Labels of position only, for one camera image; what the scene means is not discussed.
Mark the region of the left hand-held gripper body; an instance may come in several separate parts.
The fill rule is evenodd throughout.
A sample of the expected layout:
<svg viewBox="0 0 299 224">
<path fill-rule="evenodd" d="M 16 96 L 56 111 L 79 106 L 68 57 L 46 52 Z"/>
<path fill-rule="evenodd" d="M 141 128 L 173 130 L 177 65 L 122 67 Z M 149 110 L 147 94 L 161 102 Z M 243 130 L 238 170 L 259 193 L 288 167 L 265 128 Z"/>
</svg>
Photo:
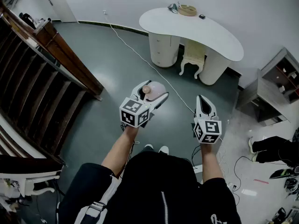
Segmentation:
<svg viewBox="0 0 299 224">
<path fill-rule="evenodd" d="M 121 122 L 135 128 L 140 126 L 145 127 L 148 121 L 154 116 L 153 111 L 160 107 L 145 103 L 145 98 L 143 100 L 132 97 L 125 98 L 119 108 Z"/>
</svg>

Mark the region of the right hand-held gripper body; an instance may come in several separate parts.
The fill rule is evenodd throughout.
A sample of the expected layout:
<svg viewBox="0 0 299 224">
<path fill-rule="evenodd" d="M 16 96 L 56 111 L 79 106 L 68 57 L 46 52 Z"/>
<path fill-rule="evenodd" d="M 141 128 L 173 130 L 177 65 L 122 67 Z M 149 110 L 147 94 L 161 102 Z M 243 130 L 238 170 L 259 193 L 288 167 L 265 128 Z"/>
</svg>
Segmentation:
<svg viewBox="0 0 299 224">
<path fill-rule="evenodd" d="M 216 112 L 211 116 L 194 115 L 193 136 L 200 144 L 215 144 L 222 134 L 221 121 Z"/>
</svg>

